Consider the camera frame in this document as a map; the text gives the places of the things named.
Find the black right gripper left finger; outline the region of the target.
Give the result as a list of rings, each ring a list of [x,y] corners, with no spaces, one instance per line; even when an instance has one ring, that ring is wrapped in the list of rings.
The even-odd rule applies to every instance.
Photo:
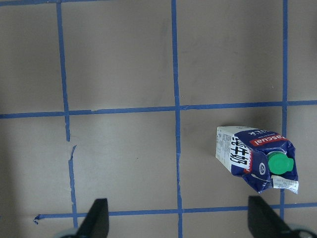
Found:
[[[76,232],[77,238],[106,238],[109,232],[108,202],[96,199]]]

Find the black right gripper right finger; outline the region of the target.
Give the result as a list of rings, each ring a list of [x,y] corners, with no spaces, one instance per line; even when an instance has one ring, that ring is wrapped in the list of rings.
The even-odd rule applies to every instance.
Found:
[[[254,238],[293,238],[288,225],[260,197],[248,198],[248,228]]]

